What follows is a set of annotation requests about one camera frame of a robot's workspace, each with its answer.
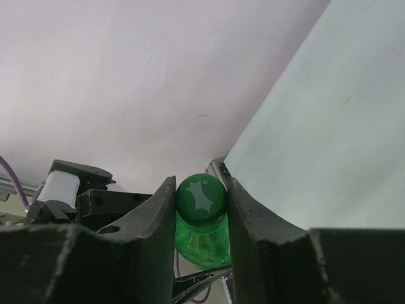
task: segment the bottle neck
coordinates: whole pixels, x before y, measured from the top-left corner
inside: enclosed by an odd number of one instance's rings
[[[198,233],[198,234],[208,234],[208,233],[213,233],[217,231],[218,229],[222,228],[227,222],[228,222],[228,217],[225,214],[224,216],[214,220],[210,221],[206,225],[190,225],[188,224],[181,216],[180,214],[177,213],[177,220],[181,221],[181,223],[186,227],[188,230],[191,230],[192,232]]]

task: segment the cable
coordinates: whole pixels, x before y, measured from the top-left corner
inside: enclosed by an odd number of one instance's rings
[[[19,195],[21,202],[24,205],[24,209],[27,211],[30,208],[30,203],[28,202],[27,196],[24,193],[23,186],[21,185],[21,182],[18,180],[17,175],[15,175],[13,169],[1,155],[0,155],[0,165],[4,168],[4,170],[8,174],[8,177],[10,178],[11,182],[14,185],[15,191]]]
[[[180,263],[179,263],[179,257],[178,257],[178,251],[175,250],[175,272],[176,272],[176,276],[180,277]],[[204,298],[202,298],[201,300],[191,300],[191,302],[195,303],[195,304],[203,304],[207,301],[209,294],[211,292],[211,285],[208,286],[207,288],[207,293],[205,294]]]
[[[34,196],[32,197],[31,202],[35,202],[38,199],[38,197],[41,194],[42,189],[44,188],[44,186],[45,186],[45,182],[43,182],[41,185],[39,185],[39,187],[37,189],[37,192],[35,192]]]

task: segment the green bottle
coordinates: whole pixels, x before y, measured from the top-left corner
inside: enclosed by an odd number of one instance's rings
[[[176,249],[200,269],[231,264],[227,190],[208,174],[186,178],[176,192]]]

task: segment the green bottle cap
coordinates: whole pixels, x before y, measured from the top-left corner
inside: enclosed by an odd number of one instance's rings
[[[191,175],[177,188],[177,212],[189,225],[218,223],[227,213],[227,203],[227,190],[209,174]]]

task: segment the sparkle logo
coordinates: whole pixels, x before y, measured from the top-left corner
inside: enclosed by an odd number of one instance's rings
[[[190,186],[186,189],[191,192],[194,196],[194,200],[196,201],[196,207],[194,211],[198,209],[204,209],[211,213],[211,206],[213,204],[204,194],[203,189],[201,187],[201,181],[198,182],[190,182]]]

